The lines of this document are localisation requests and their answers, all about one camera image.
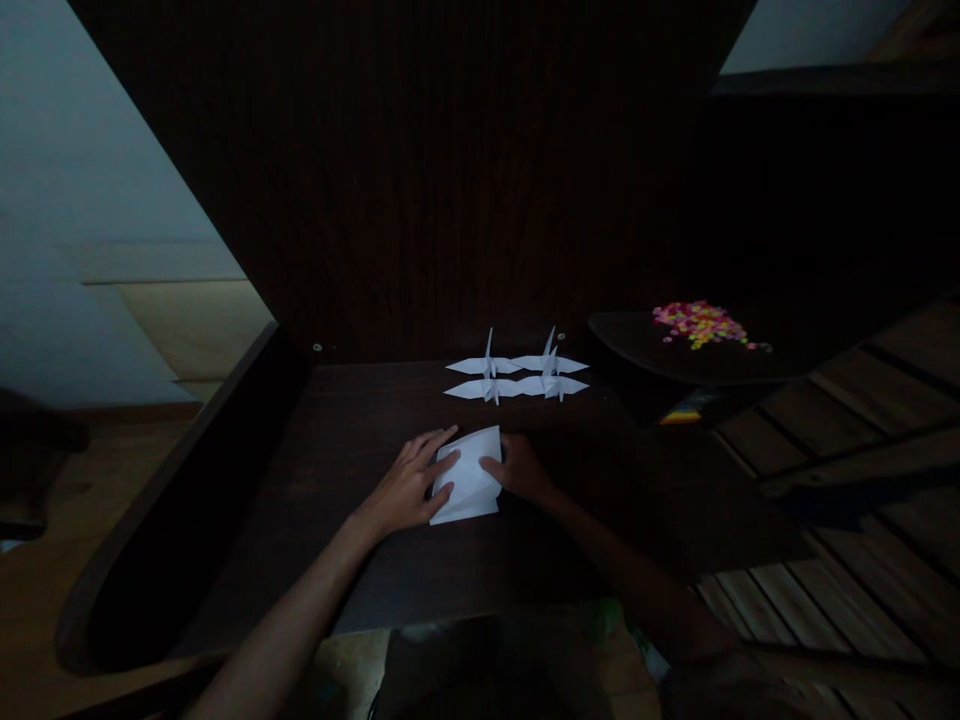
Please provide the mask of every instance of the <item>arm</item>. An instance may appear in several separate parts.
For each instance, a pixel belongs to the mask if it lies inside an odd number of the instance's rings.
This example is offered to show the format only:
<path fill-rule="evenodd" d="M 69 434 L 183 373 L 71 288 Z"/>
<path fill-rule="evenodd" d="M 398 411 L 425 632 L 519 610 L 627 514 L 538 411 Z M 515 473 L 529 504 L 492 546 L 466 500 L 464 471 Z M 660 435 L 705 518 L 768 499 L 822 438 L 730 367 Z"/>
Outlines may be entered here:
<path fill-rule="evenodd" d="M 501 435 L 501 442 L 506 462 L 501 465 L 483 458 L 484 470 L 570 533 L 668 662 L 696 660 L 738 647 L 736 638 L 682 585 L 553 485 L 525 437 Z"/>
<path fill-rule="evenodd" d="M 424 494 L 434 478 L 457 462 L 459 451 L 427 467 L 456 431 L 456 425 L 435 430 L 403 446 L 370 497 L 230 657 L 190 718 L 254 720 L 277 715 L 364 558 L 393 531 L 429 521 L 450 498 L 453 483 L 428 501 Z"/>

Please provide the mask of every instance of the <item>white wall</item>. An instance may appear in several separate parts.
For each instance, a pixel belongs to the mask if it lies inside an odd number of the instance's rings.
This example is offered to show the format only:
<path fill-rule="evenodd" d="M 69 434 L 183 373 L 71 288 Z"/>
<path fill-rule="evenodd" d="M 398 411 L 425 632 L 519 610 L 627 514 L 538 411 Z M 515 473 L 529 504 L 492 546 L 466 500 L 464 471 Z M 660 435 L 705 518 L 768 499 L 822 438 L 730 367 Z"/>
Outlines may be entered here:
<path fill-rule="evenodd" d="M 148 279 L 198 257 L 243 277 L 65 0 L 0 2 L 0 386 L 55 408 L 192 400 L 80 282 L 143 280 L 124 274 L 144 257 Z"/>
<path fill-rule="evenodd" d="M 758 0 L 722 75 L 861 62 L 910 0 Z"/>

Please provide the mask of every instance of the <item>confetti pile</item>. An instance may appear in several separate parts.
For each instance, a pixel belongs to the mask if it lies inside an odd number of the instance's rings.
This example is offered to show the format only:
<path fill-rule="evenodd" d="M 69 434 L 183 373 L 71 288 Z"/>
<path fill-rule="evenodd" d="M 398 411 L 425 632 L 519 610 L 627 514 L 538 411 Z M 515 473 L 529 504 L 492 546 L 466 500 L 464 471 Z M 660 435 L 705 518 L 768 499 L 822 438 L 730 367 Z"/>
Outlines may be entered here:
<path fill-rule="evenodd" d="M 653 309 L 654 325 L 668 325 L 670 335 L 663 341 L 673 342 L 673 338 L 690 338 L 691 348 L 699 350 L 705 343 L 734 340 L 756 350 L 757 344 L 747 340 L 747 333 L 740 323 L 735 322 L 723 308 L 714 307 L 706 300 L 692 303 L 670 303 Z"/>

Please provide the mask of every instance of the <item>folded paper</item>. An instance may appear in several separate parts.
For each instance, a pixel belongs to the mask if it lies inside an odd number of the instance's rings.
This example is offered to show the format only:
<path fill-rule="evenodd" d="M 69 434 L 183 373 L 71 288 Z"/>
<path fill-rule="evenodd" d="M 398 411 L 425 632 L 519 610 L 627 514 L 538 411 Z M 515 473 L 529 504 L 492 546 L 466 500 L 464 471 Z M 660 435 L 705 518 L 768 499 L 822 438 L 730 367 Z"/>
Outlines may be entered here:
<path fill-rule="evenodd" d="M 554 375 L 556 373 L 571 373 L 576 372 L 577 370 L 586 370 L 589 365 L 584 365 L 583 363 L 578 363 L 575 360 L 570 360 L 568 358 L 560 358 L 556 356 L 556 348 L 553 348 L 551 351 L 551 346 L 553 345 L 553 333 L 556 331 L 557 327 L 554 326 L 550 330 L 550 337 L 547 338 L 547 345 L 543 349 L 543 355 L 524 355 L 523 357 L 513 358 L 510 360 L 511 363 L 517 367 L 521 367 L 524 370 L 534 370 L 534 371 L 548 371 L 550 374 Z"/>
<path fill-rule="evenodd" d="M 557 348 L 553 347 L 555 331 L 556 327 L 550 330 L 550 337 L 547 338 L 543 355 L 525 355 L 513 360 L 505 360 L 504 358 L 490 357 L 490 347 L 493 343 L 493 328 L 490 328 L 490 334 L 487 336 L 487 351 L 484 357 L 469 358 L 447 366 L 449 369 L 459 372 L 482 373 L 483 379 L 469 380 L 444 392 L 447 395 L 467 400 L 478 400 L 480 398 L 483 398 L 484 402 L 493 400 L 497 405 L 500 405 L 501 397 L 516 397 L 517 395 L 534 397 L 543 395 L 544 398 L 557 397 L 560 402 L 563 402 L 565 395 L 573 395 L 588 386 L 586 383 L 563 377 L 560 373 L 576 372 L 589 366 L 567 358 L 557 357 Z M 504 372 L 501 367 L 506 368 L 507 373 L 512 373 L 522 367 L 526 370 L 537 371 L 540 375 L 523 380 L 506 380 L 497 377 L 498 372 L 501 374 Z"/>
<path fill-rule="evenodd" d="M 499 509 L 497 497 L 503 488 L 480 467 L 480 458 L 492 457 L 497 462 L 502 460 L 500 426 L 478 430 L 444 445 L 437 451 L 437 462 L 454 450 L 460 451 L 460 458 L 452 468 L 433 481 L 431 495 L 436 495 L 449 482 L 453 482 L 453 492 L 447 504 L 430 520 L 431 525 L 489 515 Z"/>
<path fill-rule="evenodd" d="M 483 375 L 484 379 L 495 378 L 497 373 L 509 375 L 520 368 L 506 358 L 490 357 L 490 344 L 493 342 L 493 328 L 487 335 L 487 352 L 482 358 L 467 358 L 453 365 L 447 365 L 447 370 L 456 370 L 467 375 Z"/>

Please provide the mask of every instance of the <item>hand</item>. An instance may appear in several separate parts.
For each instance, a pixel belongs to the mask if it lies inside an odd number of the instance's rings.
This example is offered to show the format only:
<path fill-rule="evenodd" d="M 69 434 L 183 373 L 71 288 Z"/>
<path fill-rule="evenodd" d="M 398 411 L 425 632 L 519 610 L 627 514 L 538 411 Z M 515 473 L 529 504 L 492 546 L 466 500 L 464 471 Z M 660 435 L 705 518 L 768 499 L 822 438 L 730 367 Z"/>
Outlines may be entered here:
<path fill-rule="evenodd" d="M 514 495 L 542 505 L 556 487 L 537 460 L 530 441 L 523 435 L 500 435 L 500 444 L 507 451 L 507 461 L 498 463 L 491 457 L 480 458 L 480 467 L 493 475 L 494 479 Z"/>
<path fill-rule="evenodd" d="M 457 426 L 454 425 L 447 430 L 432 430 L 408 440 L 393 467 L 357 508 L 354 516 L 369 526 L 377 540 L 382 540 L 395 530 L 429 522 L 447 504 L 453 492 L 452 482 L 444 485 L 429 500 L 424 500 L 424 496 L 437 476 L 456 464 L 460 451 L 454 450 L 430 467 L 427 467 L 427 463 L 456 432 Z"/>

